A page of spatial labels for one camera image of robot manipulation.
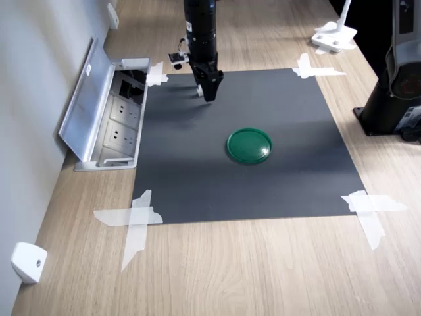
white wall bracket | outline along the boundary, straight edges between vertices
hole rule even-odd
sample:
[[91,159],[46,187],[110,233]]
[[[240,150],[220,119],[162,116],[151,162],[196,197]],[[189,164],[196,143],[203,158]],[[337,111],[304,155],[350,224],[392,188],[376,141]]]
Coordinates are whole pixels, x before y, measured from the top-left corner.
[[23,283],[38,283],[44,268],[47,252],[41,247],[26,242],[18,242],[11,257],[13,269]]

white wall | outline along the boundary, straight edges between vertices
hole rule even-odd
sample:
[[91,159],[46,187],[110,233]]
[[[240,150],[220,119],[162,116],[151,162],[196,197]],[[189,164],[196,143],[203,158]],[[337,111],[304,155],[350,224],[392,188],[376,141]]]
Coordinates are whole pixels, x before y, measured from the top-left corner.
[[6,0],[0,10],[0,315],[20,279],[10,257],[34,243],[65,156],[57,130],[107,0]]

white lamp base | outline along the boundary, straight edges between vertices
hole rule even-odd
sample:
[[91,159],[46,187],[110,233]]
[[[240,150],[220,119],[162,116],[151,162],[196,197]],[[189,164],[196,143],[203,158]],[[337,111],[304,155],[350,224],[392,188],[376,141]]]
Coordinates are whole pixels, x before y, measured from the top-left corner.
[[355,34],[357,30],[354,28],[344,25],[341,30],[337,30],[335,22],[328,22],[311,37],[311,42],[325,51],[339,53],[342,49],[353,47],[350,42]]

electrical socket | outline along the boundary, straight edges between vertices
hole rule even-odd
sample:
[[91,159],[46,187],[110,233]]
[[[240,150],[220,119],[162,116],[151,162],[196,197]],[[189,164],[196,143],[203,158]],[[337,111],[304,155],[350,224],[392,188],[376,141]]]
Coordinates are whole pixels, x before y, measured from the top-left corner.
[[133,102],[114,96],[110,118],[137,129],[140,120],[140,108]]
[[134,157],[136,132],[131,128],[110,120],[105,131],[104,147]]

open lid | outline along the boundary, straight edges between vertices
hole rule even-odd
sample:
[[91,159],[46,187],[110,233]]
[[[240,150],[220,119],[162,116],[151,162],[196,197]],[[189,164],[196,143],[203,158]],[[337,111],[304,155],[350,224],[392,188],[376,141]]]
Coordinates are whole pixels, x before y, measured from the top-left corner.
[[272,151],[272,140],[262,130],[247,127],[232,133],[226,146],[231,158],[240,163],[261,163]]
[[59,130],[59,136],[81,161],[92,156],[114,70],[115,65],[95,38]]

